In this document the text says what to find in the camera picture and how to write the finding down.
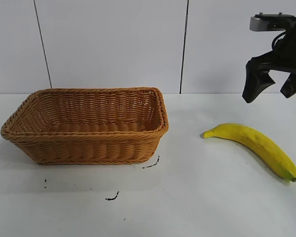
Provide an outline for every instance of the woven basket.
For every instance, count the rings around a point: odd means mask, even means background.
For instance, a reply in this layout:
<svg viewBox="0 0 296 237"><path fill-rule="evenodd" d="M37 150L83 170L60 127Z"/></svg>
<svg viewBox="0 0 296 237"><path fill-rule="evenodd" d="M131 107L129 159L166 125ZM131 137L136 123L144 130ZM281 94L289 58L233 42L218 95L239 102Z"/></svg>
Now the woven basket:
<svg viewBox="0 0 296 237"><path fill-rule="evenodd" d="M156 88L46 89L31 94L1 128L39 164L147 161L168 130Z"/></svg>

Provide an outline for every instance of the yellow banana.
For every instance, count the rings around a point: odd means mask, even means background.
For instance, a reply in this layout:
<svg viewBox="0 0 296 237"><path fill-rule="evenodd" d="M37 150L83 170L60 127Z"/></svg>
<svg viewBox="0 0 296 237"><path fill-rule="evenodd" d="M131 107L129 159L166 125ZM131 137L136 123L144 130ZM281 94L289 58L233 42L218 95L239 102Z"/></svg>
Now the yellow banana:
<svg viewBox="0 0 296 237"><path fill-rule="evenodd" d="M224 123L203 133L203 138L209 137L224 138L245 145L260 156L278 176L296 182L296 167L292 160L259 131L241 124Z"/></svg>

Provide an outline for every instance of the black wire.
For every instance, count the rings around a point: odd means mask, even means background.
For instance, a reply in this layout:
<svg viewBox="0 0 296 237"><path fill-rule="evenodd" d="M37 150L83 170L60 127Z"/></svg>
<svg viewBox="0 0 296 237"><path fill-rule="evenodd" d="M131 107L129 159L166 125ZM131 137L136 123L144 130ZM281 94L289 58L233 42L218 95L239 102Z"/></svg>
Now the black wire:
<svg viewBox="0 0 296 237"><path fill-rule="evenodd" d="M274 40L272 41L272 49L274 50L275 49L275 44L276 44L276 41L279 39L279 37L282 37L283 35L286 34L286 31L280 33L277 37L274 38Z"/></svg>

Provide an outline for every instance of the white tabletop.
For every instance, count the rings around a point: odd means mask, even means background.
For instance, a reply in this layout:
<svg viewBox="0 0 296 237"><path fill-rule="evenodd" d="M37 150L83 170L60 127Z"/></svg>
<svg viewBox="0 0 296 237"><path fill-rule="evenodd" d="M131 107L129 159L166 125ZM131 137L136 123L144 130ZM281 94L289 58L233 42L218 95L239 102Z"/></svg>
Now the white tabletop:
<svg viewBox="0 0 296 237"><path fill-rule="evenodd" d="M26 96L0 95L0 127ZM296 95L164 99L170 128L143 164L40 166L0 137L0 237L296 237L296 183L242 145L200 137L243 123L296 164Z"/></svg>

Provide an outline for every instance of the black mark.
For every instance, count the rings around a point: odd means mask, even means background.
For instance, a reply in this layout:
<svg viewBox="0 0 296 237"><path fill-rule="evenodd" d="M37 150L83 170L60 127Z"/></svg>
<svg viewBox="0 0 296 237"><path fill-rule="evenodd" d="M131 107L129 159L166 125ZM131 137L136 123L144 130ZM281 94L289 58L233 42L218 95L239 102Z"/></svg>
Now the black mark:
<svg viewBox="0 0 296 237"><path fill-rule="evenodd" d="M147 166L147 167L143 167L143 169L146 169L146 168L153 167L153 166L155 166L156 164L149 165L149 166Z"/></svg>
<svg viewBox="0 0 296 237"><path fill-rule="evenodd" d="M118 194L119 194L119 191L116 193L116 196L115 197L113 197L113 198L106 198L105 200L108 200L108 201L115 200L117 198Z"/></svg>

